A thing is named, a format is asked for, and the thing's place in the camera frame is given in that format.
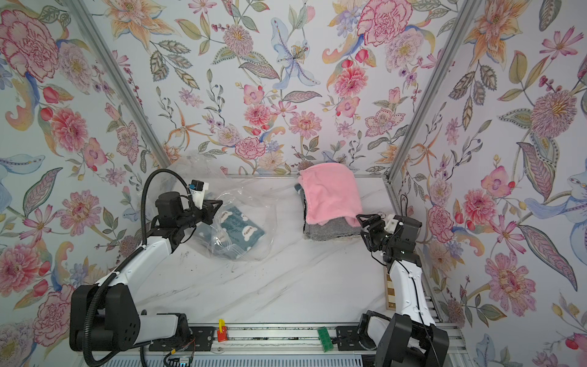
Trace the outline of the grey fuzzy blanket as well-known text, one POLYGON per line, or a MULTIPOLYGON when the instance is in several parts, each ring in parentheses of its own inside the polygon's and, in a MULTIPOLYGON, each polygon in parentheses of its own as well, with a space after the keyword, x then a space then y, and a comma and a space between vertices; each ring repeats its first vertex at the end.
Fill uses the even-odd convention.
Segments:
POLYGON ((297 183, 294 186, 295 190, 301 198, 301 203, 304 210, 304 236, 308 240, 316 242, 325 242, 335 239, 350 238, 360 235, 361 229, 359 227, 350 226, 347 221, 342 218, 336 218, 328 221, 324 225, 310 224, 307 221, 307 200, 305 197, 304 189, 297 183))

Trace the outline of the aluminium corner post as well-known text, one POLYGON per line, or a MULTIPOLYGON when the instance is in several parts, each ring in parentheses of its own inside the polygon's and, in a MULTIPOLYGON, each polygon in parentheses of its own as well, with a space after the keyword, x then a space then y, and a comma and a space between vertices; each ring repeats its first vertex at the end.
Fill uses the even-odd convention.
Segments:
POLYGON ((136 99, 131 87, 126 82, 125 73, 117 64, 111 49, 105 42, 100 30, 98 29, 93 17, 88 12, 83 1, 65 0, 64 4, 73 19, 79 25, 81 32, 89 39, 90 47, 96 52, 97 59, 105 67, 105 71, 113 80, 113 86, 116 89, 121 101, 130 111, 131 116, 138 124, 139 130, 145 137, 148 146, 155 157, 155 160, 162 168, 168 168, 171 162, 164 152, 164 148, 157 139, 152 125, 145 115, 140 102, 136 99))
POLYGON ((391 184, 395 178, 401 175, 401 167, 411 149, 412 141, 418 133, 418 130, 420 129, 420 126, 422 125, 423 119, 426 116, 429 108, 437 98, 440 87, 448 75, 450 65, 454 61, 457 51, 464 40, 465 33, 468 31, 469 26, 473 23, 475 13, 477 12, 479 6, 480 4, 478 1, 463 1, 463 7, 461 7, 460 12, 456 16, 455 25, 449 34, 449 38, 447 39, 444 47, 443 55, 437 62, 437 67, 434 69, 429 83, 423 90, 422 100, 416 108, 414 117, 408 125, 408 129, 406 130, 406 133, 401 140, 396 159, 387 173, 386 178, 388 184, 391 184))

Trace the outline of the green block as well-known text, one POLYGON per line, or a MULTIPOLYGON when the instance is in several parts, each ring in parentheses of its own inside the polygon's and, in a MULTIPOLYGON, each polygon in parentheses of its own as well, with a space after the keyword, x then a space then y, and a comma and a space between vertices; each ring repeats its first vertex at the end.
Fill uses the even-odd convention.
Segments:
POLYGON ((330 333, 326 327, 319 327, 317 330, 317 334, 319 337, 319 341, 324 353, 328 353, 334 350, 333 340, 330 336, 330 333))

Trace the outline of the right aluminium corner post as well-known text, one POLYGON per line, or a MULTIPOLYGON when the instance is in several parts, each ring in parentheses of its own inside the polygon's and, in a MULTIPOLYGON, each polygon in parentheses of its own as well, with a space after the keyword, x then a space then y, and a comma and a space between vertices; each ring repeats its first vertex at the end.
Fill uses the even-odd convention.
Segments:
POLYGON ((475 13, 477 12, 479 6, 480 4, 478 1, 463 1, 463 7, 461 7, 460 12, 456 16, 455 25, 449 34, 449 38, 447 39, 444 47, 443 55, 437 62, 437 67, 434 69, 429 83, 423 90, 422 100, 416 108, 414 117, 408 125, 408 129, 406 130, 406 133, 401 140, 396 159, 387 173, 386 178, 388 184, 391 184, 395 178, 401 175, 401 167, 411 149, 412 141, 418 133, 418 130, 420 129, 420 126, 422 125, 423 119, 426 116, 429 108, 437 98, 440 87, 448 75, 450 65, 454 61, 457 51, 464 40, 465 33, 468 31, 469 26, 473 23, 475 13))

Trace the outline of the clear plastic vacuum bag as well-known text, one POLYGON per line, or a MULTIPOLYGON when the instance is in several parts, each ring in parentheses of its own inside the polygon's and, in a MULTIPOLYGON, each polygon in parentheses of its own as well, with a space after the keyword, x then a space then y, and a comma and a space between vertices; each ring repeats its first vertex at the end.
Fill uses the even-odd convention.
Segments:
POLYGON ((261 261, 270 252, 277 225, 273 200, 228 177, 212 159, 180 158, 146 185, 146 233, 184 243, 208 258, 261 261))

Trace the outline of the pink blanket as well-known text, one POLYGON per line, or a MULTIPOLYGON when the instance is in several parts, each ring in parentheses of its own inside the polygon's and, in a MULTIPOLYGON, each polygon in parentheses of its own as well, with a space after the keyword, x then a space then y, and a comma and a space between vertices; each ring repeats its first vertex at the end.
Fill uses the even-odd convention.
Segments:
POLYGON ((324 226, 344 219, 359 228, 357 215, 363 213, 359 188, 353 172, 339 163, 322 163, 301 171, 298 183, 307 203, 306 221, 324 226))

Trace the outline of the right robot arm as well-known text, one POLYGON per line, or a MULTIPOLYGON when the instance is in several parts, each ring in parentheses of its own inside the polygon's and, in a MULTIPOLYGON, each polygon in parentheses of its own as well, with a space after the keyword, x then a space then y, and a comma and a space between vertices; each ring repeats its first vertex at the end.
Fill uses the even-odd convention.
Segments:
POLYGON ((443 366, 449 337, 436 326, 425 301, 420 256, 415 252, 422 223, 410 217, 356 216, 371 254, 380 252, 394 287, 395 312, 386 317, 368 311, 358 334, 375 345, 375 366, 443 366))

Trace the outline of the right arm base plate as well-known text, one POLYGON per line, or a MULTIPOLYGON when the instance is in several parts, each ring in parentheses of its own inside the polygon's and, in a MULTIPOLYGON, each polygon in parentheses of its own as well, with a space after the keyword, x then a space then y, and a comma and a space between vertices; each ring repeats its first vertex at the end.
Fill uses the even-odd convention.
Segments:
POLYGON ((376 324, 359 331, 358 325, 338 326, 332 341, 339 351, 374 352, 379 349, 395 348, 396 345, 402 346, 403 340, 398 339, 397 334, 394 335, 394 339, 389 337, 384 340, 387 327, 388 324, 376 324))

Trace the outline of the red yellow clamp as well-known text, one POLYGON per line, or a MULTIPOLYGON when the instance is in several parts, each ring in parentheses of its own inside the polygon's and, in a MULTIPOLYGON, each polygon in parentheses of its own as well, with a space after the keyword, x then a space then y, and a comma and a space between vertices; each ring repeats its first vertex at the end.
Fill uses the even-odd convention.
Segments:
POLYGON ((228 340, 228 328, 224 319, 219 319, 219 325, 217 329, 217 341, 219 343, 226 342, 228 340))

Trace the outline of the wooden chessboard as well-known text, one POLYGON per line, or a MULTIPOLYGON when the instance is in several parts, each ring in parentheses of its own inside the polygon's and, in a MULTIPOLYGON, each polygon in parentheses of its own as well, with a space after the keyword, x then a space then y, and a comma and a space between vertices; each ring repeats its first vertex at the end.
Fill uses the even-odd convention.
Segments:
POLYGON ((393 281, 387 272, 384 272, 385 278, 385 302, 387 310, 396 310, 396 296, 393 281))

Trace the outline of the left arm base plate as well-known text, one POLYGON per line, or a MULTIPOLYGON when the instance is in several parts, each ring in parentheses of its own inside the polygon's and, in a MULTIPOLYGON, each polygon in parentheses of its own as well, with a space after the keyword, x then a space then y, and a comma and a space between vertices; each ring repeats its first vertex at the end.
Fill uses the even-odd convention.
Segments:
POLYGON ((215 341, 215 327, 190 327, 189 333, 173 336, 167 339, 154 341, 148 350, 150 352, 170 352, 186 347, 188 351, 210 352, 215 341))

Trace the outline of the aluminium front rail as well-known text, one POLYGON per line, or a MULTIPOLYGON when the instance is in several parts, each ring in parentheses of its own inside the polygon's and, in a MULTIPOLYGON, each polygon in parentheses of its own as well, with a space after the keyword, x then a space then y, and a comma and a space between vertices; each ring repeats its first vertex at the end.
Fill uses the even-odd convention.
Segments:
MULTIPOLYGON (((217 341, 217 325, 192 324, 191 327, 215 327, 216 336, 210 352, 188 351, 186 347, 178 352, 204 354, 317 354, 322 353, 322 347, 317 334, 319 327, 326 327, 333 339, 336 336, 336 327, 358 325, 357 323, 285 323, 285 324, 228 324, 228 340, 223 343, 217 341)), ((362 353, 366 351, 339 351, 334 345, 334 353, 362 353)))

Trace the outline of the left aluminium corner post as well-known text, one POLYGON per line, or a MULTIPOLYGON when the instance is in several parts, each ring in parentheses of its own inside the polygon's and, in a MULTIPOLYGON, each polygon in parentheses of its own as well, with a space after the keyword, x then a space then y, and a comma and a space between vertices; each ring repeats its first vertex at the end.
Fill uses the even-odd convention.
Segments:
POLYGON ((138 124, 139 130, 145 137, 148 146, 155 157, 155 160, 162 168, 168 168, 171 162, 164 152, 164 148, 157 139, 152 125, 145 115, 140 102, 136 99, 131 87, 126 82, 125 73, 117 64, 111 49, 105 42, 100 30, 98 29, 93 17, 88 12, 83 1, 65 0, 64 4, 73 19, 79 25, 81 32, 89 39, 90 47, 96 52, 97 59, 105 67, 105 71, 113 80, 113 86, 116 89, 121 101, 130 111, 131 116, 138 124))

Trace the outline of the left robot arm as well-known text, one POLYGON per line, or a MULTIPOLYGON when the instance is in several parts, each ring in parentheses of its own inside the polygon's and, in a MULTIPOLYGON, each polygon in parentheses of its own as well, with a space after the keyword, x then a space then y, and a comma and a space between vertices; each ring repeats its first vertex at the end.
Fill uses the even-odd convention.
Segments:
POLYGON ((177 250, 186 233, 201 224, 212 225, 223 205, 198 194, 186 206, 182 200, 178 192, 160 195, 146 242, 107 276, 75 290, 70 309, 71 350, 120 353, 150 343, 175 347, 189 342, 192 332, 185 314, 145 314, 134 300, 147 277, 177 250))

